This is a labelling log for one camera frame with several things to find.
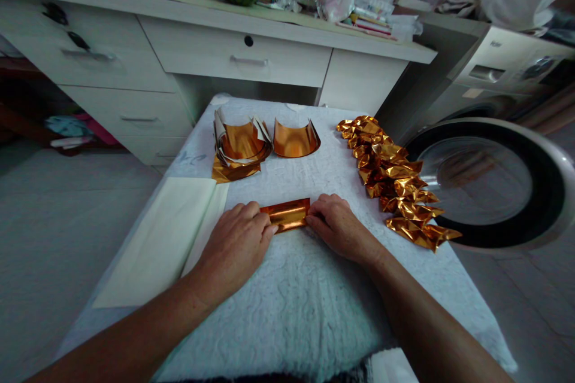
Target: door rim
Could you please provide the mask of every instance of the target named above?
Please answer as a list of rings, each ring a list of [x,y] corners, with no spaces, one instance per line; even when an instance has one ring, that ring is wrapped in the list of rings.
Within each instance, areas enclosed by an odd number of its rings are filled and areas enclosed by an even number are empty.
[[[425,126],[423,129],[418,131],[409,142],[405,145],[409,148],[409,145],[414,142],[418,137],[428,132],[429,130],[435,129],[436,127],[445,126],[448,124],[458,124],[458,123],[484,123],[491,124],[493,126],[504,127],[508,130],[516,132],[519,135],[524,136],[528,140],[532,141],[541,150],[543,150],[552,162],[558,168],[559,173],[563,179],[564,183],[564,199],[562,209],[557,216],[557,219],[553,224],[541,235],[531,239],[523,244],[513,245],[511,247],[501,247],[501,248],[480,248],[473,247],[470,245],[457,244],[454,243],[459,248],[463,248],[470,251],[477,251],[486,254],[505,254],[505,253],[515,253],[518,251],[528,251],[536,248],[540,248],[552,241],[559,239],[575,222],[575,167],[573,166],[572,158],[557,144],[547,139],[545,136],[540,135],[533,130],[529,130],[518,124],[510,123],[509,121],[498,120],[495,118],[484,118],[484,117],[466,117],[466,118],[456,118],[454,120],[440,121],[437,124],[432,124]]]

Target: hand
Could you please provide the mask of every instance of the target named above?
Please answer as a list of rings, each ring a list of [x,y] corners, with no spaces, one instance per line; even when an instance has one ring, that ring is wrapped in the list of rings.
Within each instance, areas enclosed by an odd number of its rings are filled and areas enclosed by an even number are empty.
[[[333,251],[360,265],[376,262],[384,250],[337,194],[320,195],[305,220]]]
[[[198,299],[215,308],[237,292],[263,262],[276,231],[257,202],[224,212],[188,274]]]

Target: white lace cloth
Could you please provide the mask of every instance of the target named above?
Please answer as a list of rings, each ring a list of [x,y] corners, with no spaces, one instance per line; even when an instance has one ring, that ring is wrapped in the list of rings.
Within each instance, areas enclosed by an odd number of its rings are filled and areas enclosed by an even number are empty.
[[[217,107],[208,106],[166,176],[211,177]],[[320,149],[310,156],[281,159],[272,154],[262,164],[260,174],[231,183],[226,209],[250,200],[265,206],[302,197],[314,201],[321,193],[338,193],[495,359],[507,370],[516,369],[495,317],[450,245],[442,245],[433,254],[382,223],[384,215],[377,199],[367,198],[347,141],[335,131],[340,120],[361,113],[317,107],[294,111],[281,103],[236,98],[225,102],[223,111],[226,121],[236,125],[246,123],[247,116],[255,113],[271,133],[276,117],[288,127],[303,127],[311,118],[322,140]],[[141,217],[63,341],[58,356],[133,311],[92,309],[92,302]],[[380,298],[363,270],[338,258],[309,228],[296,229],[273,239],[264,263],[250,281],[178,346],[156,379],[233,378],[280,372],[320,382],[396,345]]]

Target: folded gold foil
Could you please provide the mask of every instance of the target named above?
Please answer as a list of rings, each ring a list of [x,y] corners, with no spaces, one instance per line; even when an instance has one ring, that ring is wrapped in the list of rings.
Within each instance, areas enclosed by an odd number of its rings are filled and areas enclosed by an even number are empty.
[[[280,124],[276,119],[274,131],[274,148],[281,157],[304,157],[317,151],[322,141],[317,135],[311,120],[306,127],[291,129]]]
[[[214,113],[216,156],[211,177],[218,184],[241,180],[261,171],[260,164],[273,151],[264,122],[253,117],[242,126],[224,123],[221,108]]]
[[[291,202],[278,203],[277,205],[265,206],[260,209],[270,216],[271,224],[277,225],[276,234],[297,227],[306,226],[305,216],[310,210],[310,198],[292,200]]]
[[[211,177],[216,180],[216,184],[223,184],[241,180],[260,171],[261,167],[259,163],[233,169],[223,165],[217,156],[214,156],[214,166],[211,170]]]
[[[361,115],[341,121],[336,129],[358,160],[367,195],[379,198],[383,212],[396,215],[386,220],[388,228],[433,252],[445,241],[461,236],[455,230],[427,224],[444,211],[423,205],[439,202],[436,195],[424,190],[427,183],[419,178],[423,162],[408,162],[407,150],[395,145],[376,119]]]

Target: drawer handle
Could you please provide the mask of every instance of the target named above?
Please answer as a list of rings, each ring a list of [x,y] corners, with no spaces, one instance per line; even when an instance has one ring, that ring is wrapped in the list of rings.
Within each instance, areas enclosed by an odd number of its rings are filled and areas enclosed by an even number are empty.
[[[153,118],[145,118],[145,117],[127,117],[125,115],[120,115],[120,118],[123,121],[148,121],[148,122],[152,122],[152,121],[156,121],[158,119],[158,117],[153,117]]]
[[[102,53],[93,53],[91,51],[74,51],[74,50],[62,50],[62,54],[68,57],[83,57],[83,58],[92,58],[97,61],[106,61],[111,62],[116,60],[115,54],[102,54]]]
[[[236,63],[245,63],[245,64],[251,64],[254,66],[261,66],[261,67],[266,67],[270,62],[268,59],[265,59],[265,60],[243,59],[243,58],[236,57],[235,55],[232,55],[229,59],[233,62],[236,62]]]

